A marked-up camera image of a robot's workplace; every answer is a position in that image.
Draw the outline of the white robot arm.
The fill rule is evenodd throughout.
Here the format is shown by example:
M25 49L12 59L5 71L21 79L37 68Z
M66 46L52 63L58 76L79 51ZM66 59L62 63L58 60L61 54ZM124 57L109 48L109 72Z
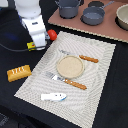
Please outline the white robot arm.
M41 15L40 0L14 0L22 25L28 30L37 50L46 47L49 35Z

